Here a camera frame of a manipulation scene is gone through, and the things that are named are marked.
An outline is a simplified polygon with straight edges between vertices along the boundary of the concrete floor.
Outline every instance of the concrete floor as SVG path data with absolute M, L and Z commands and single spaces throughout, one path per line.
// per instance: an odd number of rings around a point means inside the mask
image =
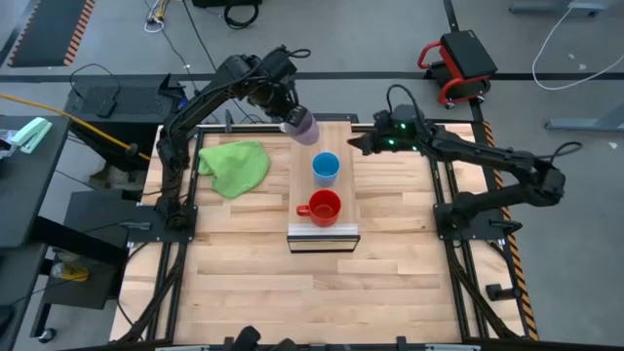
M 9 36 L 26 0 L 0 2 L 0 40 Z M 491 53 L 500 72 L 530 71 L 530 64 L 558 18 L 515 16 L 508 1 L 454 1 L 461 28 L 474 29 Z M 617 34 L 624 30 L 621 2 L 594 19 L 570 19 L 553 36 L 552 46 L 539 64 L 540 72 L 598 71 L 624 53 Z M 99 1 L 78 57 L 70 67 L 9 68 L 0 75 L 69 74 L 79 66 L 97 62 L 116 74 L 184 73 L 179 59 L 164 37 L 142 29 L 145 5 L 141 0 Z M 200 32 L 220 62 L 231 54 L 262 55 L 279 44 L 312 49 L 313 56 L 298 60 L 300 71 L 415 71 L 416 56 L 426 43 L 449 31 L 444 6 L 438 0 L 393 0 L 380 5 L 373 0 L 317 1 L 266 0 L 252 28 L 234 31 L 207 11 L 191 7 Z M 167 12 L 167 32 L 193 73 L 212 72 L 197 42 L 182 5 L 173 0 Z M 624 71 L 624 63 L 613 71 Z M 89 74 L 100 72 L 88 71 Z M 469 120 L 465 105 L 452 111 L 435 102 L 432 82 L 390 80 L 299 81 L 303 104 L 316 112 L 354 112 L 361 121 L 385 108 L 386 88 L 400 82 L 412 89 L 424 112 L 432 118 Z M 548 82 L 556 86 L 568 82 Z M 566 195 L 553 208 L 512 208 L 514 220 L 525 225 L 517 234 L 526 281 L 540 336 L 544 340 L 624 346 L 621 299 L 624 272 L 620 255 L 619 196 L 624 191 L 624 136 L 547 132 L 549 118 L 595 118 L 624 100 L 624 82 L 595 81 L 561 92 L 540 90 L 530 81 L 495 81 L 483 105 L 497 144 L 551 153 L 565 141 L 579 140 L 585 148 L 557 160 L 567 176 Z M 31 98 L 62 108 L 69 92 L 66 83 L 0 84 L 0 92 Z M 393 97 L 401 100 L 401 95 Z M 249 112 L 252 107 L 242 104 Z M 240 120 L 242 113 L 227 106 Z M 216 116 L 222 118 L 222 109 Z M 37 115 L 40 111 L 0 101 L 0 114 Z M 68 142 L 63 159 L 89 161 L 59 163 L 59 169 L 85 178 L 99 165 L 98 156 L 85 146 Z M 505 177 L 506 182 L 513 179 Z M 55 174 L 42 215 L 64 219 L 69 194 L 87 188 Z M 29 339 L 38 296 L 34 296 L 16 350 L 59 350 L 103 344 L 114 314 L 110 303 L 103 311 L 56 307 L 49 326 L 58 338 L 40 345 Z

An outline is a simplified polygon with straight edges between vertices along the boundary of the blue cup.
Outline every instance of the blue cup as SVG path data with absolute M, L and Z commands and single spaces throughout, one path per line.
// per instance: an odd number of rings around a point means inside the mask
M 330 187 L 340 171 L 340 160 L 331 152 L 321 152 L 312 160 L 314 179 L 321 187 Z

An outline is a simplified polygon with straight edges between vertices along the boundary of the hazard tape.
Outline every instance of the hazard tape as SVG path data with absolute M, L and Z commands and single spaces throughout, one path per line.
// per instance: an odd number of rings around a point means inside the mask
M 491 127 L 488 122 L 484 121 L 484 127 L 486 130 L 486 139 L 489 146 L 494 147 L 494 135 L 491 132 Z M 496 186 L 498 188 L 503 187 L 503 178 L 500 176 L 499 171 L 494 171 L 494 180 L 496 181 Z M 511 220 L 511 213 L 509 212 L 508 207 L 503 207 L 500 209 L 503 212 L 503 219 Z M 523 272 L 523 266 L 520 262 L 520 251 L 518 250 L 518 243 L 516 242 L 516 237 L 514 234 L 510 234 L 507 236 L 507 242 L 509 243 L 509 250 L 511 252 L 512 264 L 514 265 L 514 273 L 516 276 L 517 288 L 522 292 L 522 306 L 523 311 L 525 312 L 525 322 L 526 329 L 528 330 L 528 337 L 533 340 L 537 340 L 539 336 L 537 335 L 537 325 L 535 324 L 535 319 L 533 318 L 533 310 L 530 307 L 530 300 L 528 299 L 528 291 L 527 291 L 527 283 L 525 281 L 525 273 Z
M 85 35 L 85 31 L 87 30 L 87 24 L 89 23 L 89 18 L 94 11 L 94 6 L 96 5 L 96 0 L 87 0 L 85 2 L 85 6 L 82 9 L 82 13 L 80 14 L 80 18 L 78 19 L 78 23 L 76 24 L 76 29 L 74 30 L 74 34 L 69 41 L 69 47 L 67 47 L 67 54 L 65 54 L 65 59 L 62 61 L 64 65 L 70 65 L 76 59 L 76 55 L 78 53 L 78 47 L 80 46 L 80 42 Z
M 16 52 L 20 48 L 21 39 L 23 39 L 23 34 L 26 32 L 26 29 L 28 28 L 28 25 L 32 21 L 32 18 L 35 16 L 35 12 L 37 11 L 37 8 L 39 7 L 39 3 L 41 3 L 41 0 L 39 0 L 37 2 L 37 4 L 35 4 L 35 6 L 32 8 L 32 12 L 30 13 L 30 17 L 26 21 L 26 24 L 23 26 L 23 29 L 21 30 L 21 33 L 19 34 L 18 40 L 16 41 L 16 45 L 13 48 L 13 51 L 11 52 L 11 55 L 9 56 L 9 60 L 7 61 L 7 65 L 10 66 L 10 67 L 13 66 L 13 59 L 16 57 Z

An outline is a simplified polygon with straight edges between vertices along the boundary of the red mug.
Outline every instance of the red mug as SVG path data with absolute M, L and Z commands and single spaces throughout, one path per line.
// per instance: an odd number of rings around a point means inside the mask
M 331 190 L 319 190 L 312 194 L 308 205 L 297 206 L 296 213 L 309 216 L 318 226 L 331 226 L 338 220 L 340 198 Z

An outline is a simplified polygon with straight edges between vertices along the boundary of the wooden tabletop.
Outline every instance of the wooden tabletop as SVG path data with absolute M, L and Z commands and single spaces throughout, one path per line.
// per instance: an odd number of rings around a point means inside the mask
M 470 125 L 447 128 L 474 140 Z M 210 134 L 204 147 L 239 140 L 259 140 L 271 168 L 261 185 L 231 201 L 211 190 L 209 176 L 200 176 L 197 233 L 186 258 L 175 344 L 222 344 L 247 325 L 260 331 L 261 343 L 285 337 L 297 343 L 394 343 L 398 335 L 408 342 L 460 341 L 425 158 L 415 152 L 364 157 L 354 150 L 358 248 L 354 253 L 292 254 L 287 245 L 291 139 Z M 190 147 L 194 154 L 195 144 Z M 158 190 L 161 183 L 162 166 L 155 150 L 152 155 L 145 192 Z M 460 191 L 487 190 L 480 167 L 461 162 L 454 167 Z M 156 197 L 143 203 L 153 204 Z M 472 249 L 483 295 L 488 284 L 511 286 L 497 252 L 479 241 Z M 119 299 L 133 320 L 153 295 L 160 251 L 161 244 L 148 245 L 126 270 Z M 477 335 L 467 293 L 464 299 L 471 332 Z M 169 303 L 163 306 L 159 335 Z M 523 333 L 514 300 L 491 306 L 510 329 Z M 111 339 L 128 328 L 117 313 Z

